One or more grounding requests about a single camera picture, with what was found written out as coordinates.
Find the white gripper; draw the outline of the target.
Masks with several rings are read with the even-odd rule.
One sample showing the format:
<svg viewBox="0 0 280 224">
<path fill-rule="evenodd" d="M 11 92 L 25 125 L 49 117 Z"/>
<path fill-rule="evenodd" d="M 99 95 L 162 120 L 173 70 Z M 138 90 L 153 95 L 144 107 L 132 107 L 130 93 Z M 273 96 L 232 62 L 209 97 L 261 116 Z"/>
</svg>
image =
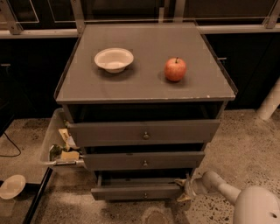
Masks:
<svg viewBox="0 0 280 224">
<path fill-rule="evenodd" d="M 174 183 L 185 189 L 185 193 L 177 198 L 177 202 L 185 202 L 198 195 L 207 195 L 207 188 L 204 186 L 202 178 L 175 179 Z"/>
</svg>

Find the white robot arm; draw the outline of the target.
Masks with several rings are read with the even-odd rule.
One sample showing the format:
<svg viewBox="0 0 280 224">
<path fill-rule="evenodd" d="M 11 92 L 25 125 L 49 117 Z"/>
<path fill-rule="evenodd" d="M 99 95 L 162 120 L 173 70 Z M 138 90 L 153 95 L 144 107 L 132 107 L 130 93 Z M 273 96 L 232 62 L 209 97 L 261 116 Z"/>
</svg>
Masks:
<svg viewBox="0 0 280 224">
<path fill-rule="evenodd" d="M 263 187 L 253 185 L 240 190 L 214 171 L 204 172 L 201 178 L 174 182 L 183 189 L 177 198 L 180 202 L 219 193 L 234 207 L 233 224 L 280 224 L 280 199 Z"/>
</svg>

